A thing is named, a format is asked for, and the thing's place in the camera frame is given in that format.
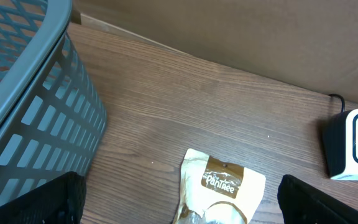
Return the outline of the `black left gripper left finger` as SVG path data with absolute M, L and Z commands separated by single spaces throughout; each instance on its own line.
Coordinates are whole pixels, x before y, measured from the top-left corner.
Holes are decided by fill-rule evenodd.
M 85 177 L 67 172 L 0 206 L 0 224 L 79 223 L 85 200 Z

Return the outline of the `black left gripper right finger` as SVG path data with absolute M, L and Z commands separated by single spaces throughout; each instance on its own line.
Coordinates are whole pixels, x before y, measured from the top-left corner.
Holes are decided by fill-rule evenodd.
M 286 174 L 278 187 L 285 224 L 358 224 L 358 211 Z

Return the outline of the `brown and white snack bag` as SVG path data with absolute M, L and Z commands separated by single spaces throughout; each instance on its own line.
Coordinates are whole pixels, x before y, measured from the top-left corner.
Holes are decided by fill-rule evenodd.
M 266 178 L 254 170 L 188 149 L 180 171 L 173 223 L 248 224 L 262 201 Z

